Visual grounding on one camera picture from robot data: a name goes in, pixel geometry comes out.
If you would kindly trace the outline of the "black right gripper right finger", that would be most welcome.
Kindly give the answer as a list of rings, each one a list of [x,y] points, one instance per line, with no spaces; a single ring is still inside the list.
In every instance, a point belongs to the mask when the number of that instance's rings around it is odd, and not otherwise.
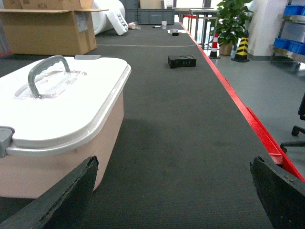
[[[305,183],[258,156],[250,163],[258,198],[275,229],[305,227]]]

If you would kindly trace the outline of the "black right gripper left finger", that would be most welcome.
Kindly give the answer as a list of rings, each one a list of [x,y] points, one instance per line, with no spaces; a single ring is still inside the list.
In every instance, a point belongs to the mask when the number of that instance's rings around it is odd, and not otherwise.
[[[98,171],[91,156],[0,224],[2,229],[80,229]]]

